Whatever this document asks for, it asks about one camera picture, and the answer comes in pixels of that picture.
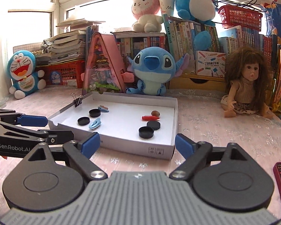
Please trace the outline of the blue hair clip with bears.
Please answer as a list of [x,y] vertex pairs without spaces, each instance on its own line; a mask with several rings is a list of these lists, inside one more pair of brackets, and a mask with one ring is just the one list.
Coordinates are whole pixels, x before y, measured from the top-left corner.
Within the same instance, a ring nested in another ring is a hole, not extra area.
[[99,109],[101,112],[109,112],[108,107],[105,107],[105,106],[103,106],[103,105],[98,106],[98,109]]

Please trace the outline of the black round lid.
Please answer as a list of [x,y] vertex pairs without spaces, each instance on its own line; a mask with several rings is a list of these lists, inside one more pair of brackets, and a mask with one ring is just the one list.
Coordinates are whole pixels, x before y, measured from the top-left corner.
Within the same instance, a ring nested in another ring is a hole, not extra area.
[[161,127],[161,124],[159,121],[151,120],[147,122],[147,127],[152,128],[153,130],[158,130]]

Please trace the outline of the black round cap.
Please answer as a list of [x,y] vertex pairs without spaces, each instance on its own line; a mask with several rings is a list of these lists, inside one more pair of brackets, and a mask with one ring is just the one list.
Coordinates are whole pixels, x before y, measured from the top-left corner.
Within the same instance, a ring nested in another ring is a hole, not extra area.
[[138,134],[143,139],[150,139],[154,136],[154,129],[148,126],[140,127]]
[[100,109],[91,109],[89,110],[89,116],[92,117],[92,118],[96,118],[96,117],[99,117],[101,115],[101,111]]

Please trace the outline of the light blue hair clip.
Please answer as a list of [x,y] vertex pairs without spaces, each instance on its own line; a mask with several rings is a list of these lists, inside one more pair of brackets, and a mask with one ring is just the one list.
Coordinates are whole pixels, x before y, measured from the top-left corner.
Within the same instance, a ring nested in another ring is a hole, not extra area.
[[97,118],[89,125],[89,129],[94,130],[94,129],[100,127],[100,126],[101,126],[101,119]]

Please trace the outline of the small black binder clip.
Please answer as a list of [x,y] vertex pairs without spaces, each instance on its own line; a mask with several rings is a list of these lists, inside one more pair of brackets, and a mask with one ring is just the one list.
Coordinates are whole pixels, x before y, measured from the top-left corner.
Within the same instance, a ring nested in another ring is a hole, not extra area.
[[71,95],[73,97],[73,103],[74,103],[75,107],[78,107],[82,103],[83,96],[79,95],[77,97],[75,93],[72,93]]

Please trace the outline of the black round cap in tray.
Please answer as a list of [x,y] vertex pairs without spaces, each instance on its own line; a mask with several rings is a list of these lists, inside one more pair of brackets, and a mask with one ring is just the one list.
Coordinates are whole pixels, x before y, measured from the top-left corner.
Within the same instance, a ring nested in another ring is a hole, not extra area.
[[96,117],[99,117],[101,115],[101,111],[100,109],[91,109],[89,110],[89,116],[92,117],[92,118],[96,118]]

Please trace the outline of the grey cardboard box tray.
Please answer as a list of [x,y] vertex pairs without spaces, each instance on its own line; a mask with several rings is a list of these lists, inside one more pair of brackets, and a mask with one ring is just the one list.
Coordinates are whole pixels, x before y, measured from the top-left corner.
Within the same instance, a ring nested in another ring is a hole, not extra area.
[[[50,116],[49,127],[71,130],[76,140],[83,140],[92,131],[88,125],[80,126],[78,119],[89,116],[89,111],[100,105],[108,107],[108,112],[99,116],[101,125],[95,129],[102,147],[171,160],[178,127],[178,100],[174,97],[91,92],[82,97],[80,105],[70,103]],[[149,116],[154,110],[160,113],[161,127],[153,137],[143,139],[138,133],[139,128],[147,125],[142,117]]]

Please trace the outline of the red plastic crate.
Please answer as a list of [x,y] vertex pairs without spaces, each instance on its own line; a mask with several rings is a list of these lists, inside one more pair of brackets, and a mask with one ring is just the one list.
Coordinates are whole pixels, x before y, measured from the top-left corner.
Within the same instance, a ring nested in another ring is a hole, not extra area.
[[83,59],[36,67],[36,71],[43,70],[43,79],[47,85],[83,87],[81,74],[85,72]]

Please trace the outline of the wooden drawer box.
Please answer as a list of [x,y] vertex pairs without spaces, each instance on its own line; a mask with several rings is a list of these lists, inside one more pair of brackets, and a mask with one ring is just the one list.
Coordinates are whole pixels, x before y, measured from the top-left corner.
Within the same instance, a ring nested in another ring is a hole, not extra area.
[[225,91],[224,78],[182,74],[167,83],[168,89],[201,89]]

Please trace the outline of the pink triangular dollhouse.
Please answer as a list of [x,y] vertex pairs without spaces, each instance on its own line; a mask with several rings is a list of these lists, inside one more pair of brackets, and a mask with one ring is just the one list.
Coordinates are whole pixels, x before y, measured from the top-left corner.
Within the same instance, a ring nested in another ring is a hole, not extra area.
[[86,61],[82,94],[125,92],[135,81],[112,34],[94,33]]

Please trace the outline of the stack of books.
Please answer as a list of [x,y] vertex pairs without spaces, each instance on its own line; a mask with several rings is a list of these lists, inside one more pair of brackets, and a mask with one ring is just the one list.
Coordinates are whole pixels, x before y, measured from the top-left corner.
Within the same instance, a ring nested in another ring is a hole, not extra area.
[[90,21],[86,19],[65,20],[57,27],[65,32],[49,39],[43,40],[42,51],[35,53],[38,66],[71,62],[85,59],[92,34],[98,31],[103,21]]

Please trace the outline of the white colourful pencil box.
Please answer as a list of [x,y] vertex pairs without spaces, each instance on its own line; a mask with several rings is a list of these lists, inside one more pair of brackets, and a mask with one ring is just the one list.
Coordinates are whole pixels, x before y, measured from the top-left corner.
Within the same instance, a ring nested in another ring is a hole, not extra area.
[[195,60],[196,75],[219,77],[225,76],[226,54],[211,51],[197,51]]

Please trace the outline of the blue Stitch plush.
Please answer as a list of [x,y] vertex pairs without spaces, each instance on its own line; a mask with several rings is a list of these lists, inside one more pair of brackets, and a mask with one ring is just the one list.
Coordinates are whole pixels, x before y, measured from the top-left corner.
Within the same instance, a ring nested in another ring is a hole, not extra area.
[[186,53],[178,61],[163,48],[148,47],[133,59],[127,58],[131,69],[138,78],[137,88],[128,88],[127,94],[164,95],[165,83],[181,76],[188,67],[190,55]]

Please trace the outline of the row of upright books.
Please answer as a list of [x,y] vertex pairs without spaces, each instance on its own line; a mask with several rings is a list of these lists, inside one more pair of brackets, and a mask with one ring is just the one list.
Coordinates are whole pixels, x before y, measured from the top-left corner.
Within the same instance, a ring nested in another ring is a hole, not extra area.
[[123,56],[135,57],[142,49],[160,47],[175,60],[190,55],[189,72],[211,77],[223,77],[225,58],[241,47],[261,51],[270,73],[278,67],[279,37],[265,36],[258,30],[243,25],[232,26],[217,32],[216,27],[198,22],[165,17],[165,33],[136,33],[117,31],[113,35]]

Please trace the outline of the blue white plush toy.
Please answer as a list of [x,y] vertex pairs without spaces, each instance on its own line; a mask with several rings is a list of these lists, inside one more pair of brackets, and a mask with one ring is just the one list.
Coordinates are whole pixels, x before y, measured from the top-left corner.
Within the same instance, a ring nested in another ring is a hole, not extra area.
[[194,39],[195,50],[206,51],[212,42],[212,37],[205,26],[215,26],[213,19],[216,14],[218,0],[176,0],[175,7],[178,16],[184,20],[197,22],[201,26]]

